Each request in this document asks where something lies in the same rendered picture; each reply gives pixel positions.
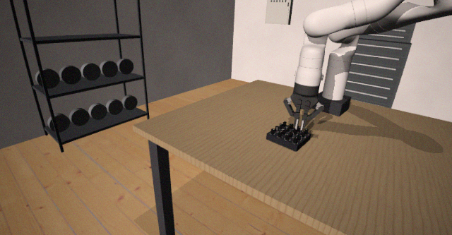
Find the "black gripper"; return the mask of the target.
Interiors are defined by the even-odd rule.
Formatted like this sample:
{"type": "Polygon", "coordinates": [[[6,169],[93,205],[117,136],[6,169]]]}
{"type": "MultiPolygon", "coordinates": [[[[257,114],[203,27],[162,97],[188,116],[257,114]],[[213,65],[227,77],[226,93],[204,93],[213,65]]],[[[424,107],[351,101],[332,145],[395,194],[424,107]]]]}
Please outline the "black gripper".
{"type": "Polygon", "coordinates": [[[299,124],[299,114],[300,109],[304,110],[304,116],[302,118],[302,123],[300,130],[305,128],[306,121],[312,120],[314,117],[316,117],[320,112],[324,110],[324,105],[319,102],[318,99],[318,93],[319,93],[319,86],[307,86],[307,85],[300,85],[295,82],[294,90],[289,98],[285,98],[283,103],[289,113],[290,116],[293,116],[295,118],[294,127],[297,129],[299,124]],[[294,112],[292,106],[291,106],[291,100],[293,104],[296,107],[296,113],[294,112]],[[308,111],[316,105],[316,109],[309,115],[308,111]]]}

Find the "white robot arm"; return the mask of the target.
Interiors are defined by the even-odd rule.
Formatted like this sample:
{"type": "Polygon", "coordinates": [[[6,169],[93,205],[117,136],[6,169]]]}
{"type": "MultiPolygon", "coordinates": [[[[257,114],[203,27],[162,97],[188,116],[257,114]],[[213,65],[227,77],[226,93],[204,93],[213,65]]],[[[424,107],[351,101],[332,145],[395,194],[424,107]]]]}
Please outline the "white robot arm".
{"type": "Polygon", "coordinates": [[[342,100],[360,35],[383,33],[451,15],[452,0],[434,0],[433,8],[405,0],[353,0],[314,11],[304,20],[304,44],[295,71],[295,82],[319,86],[323,80],[322,68],[328,37],[335,43],[346,42],[329,54],[322,92],[326,99],[342,100]]]}

